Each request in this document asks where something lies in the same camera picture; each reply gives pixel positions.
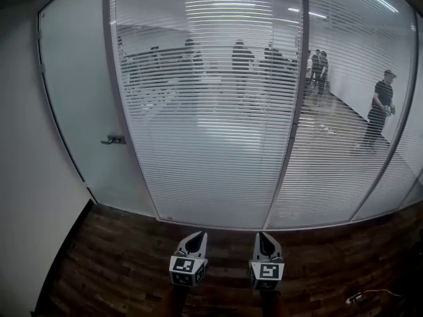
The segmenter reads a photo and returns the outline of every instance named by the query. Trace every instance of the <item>man wearing cap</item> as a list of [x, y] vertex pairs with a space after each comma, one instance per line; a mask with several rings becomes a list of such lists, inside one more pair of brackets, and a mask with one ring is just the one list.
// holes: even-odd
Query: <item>man wearing cap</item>
[[375, 94], [371, 101], [371, 110], [369, 115], [369, 123], [365, 131], [363, 143], [364, 147], [370, 148], [373, 152], [376, 139], [381, 135], [386, 117], [395, 114], [395, 107], [392, 103], [393, 90], [391, 83], [397, 77], [389, 69], [385, 71], [382, 81], [376, 83]]

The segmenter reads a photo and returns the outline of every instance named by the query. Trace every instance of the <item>white wall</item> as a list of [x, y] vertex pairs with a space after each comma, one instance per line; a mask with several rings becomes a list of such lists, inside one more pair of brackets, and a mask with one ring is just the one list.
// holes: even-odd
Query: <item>white wall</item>
[[30, 6], [0, 10], [0, 314], [29, 316], [89, 193], [46, 112]]

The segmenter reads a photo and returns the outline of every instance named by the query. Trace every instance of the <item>window blind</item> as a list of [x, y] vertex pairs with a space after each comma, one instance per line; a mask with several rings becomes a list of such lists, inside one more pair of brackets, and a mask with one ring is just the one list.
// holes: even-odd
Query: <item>window blind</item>
[[[312, 57], [314, 81], [305, 93], [270, 228], [352, 218], [387, 156], [411, 68], [412, 11], [403, 0], [309, 5], [311, 55], [315, 50], [325, 55]], [[392, 98], [389, 84], [380, 82], [387, 70], [397, 76]], [[391, 99], [395, 105], [387, 120], [373, 101], [375, 91], [387, 110]]]
[[110, 0], [132, 142], [163, 220], [262, 228], [291, 129], [299, 0]]
[[[422, 26], [422, 18], [418, 17], [420, 33], [419, 64], [416, 88], [404, 132], [389, 166], [362, 208], [357, 212], [354, 217], [355, 220], [381, 215], [397, 209], [413, 187], [423, 168], [423, 32], [420, 28]], [[417, 36], [414, 23], [411, 23], [407, 30]]]

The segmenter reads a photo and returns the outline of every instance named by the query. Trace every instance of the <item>wooden floor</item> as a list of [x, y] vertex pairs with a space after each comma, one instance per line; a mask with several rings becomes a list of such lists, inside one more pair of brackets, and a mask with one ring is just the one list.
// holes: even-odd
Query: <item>wooden floor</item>
[[[282, 298], [289, 316], [400, 316], [410, 249], [423, 227], [423, 205], [365, 223], [329, 229], [273, 232], [286, 263]], [[49, 316], [150, 316], [169, 288], [171, 254], [198, 229], [94, 205], [73, 237], [38, 312]], [[210, 268], [191, 289], [187, 316], [261, 316], [250, 288], [254, 233], [208, 230]]]

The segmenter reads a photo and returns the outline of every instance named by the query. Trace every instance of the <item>door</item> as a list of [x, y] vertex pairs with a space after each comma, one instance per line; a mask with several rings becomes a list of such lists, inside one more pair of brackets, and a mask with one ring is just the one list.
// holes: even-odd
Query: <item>door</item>
[[123, 134], [106, 62], [102, 3], [53, 0], [39, 13], [46, 90], [63, 140], [95, 199], [153, 215], [130, 147], [101, 142]]

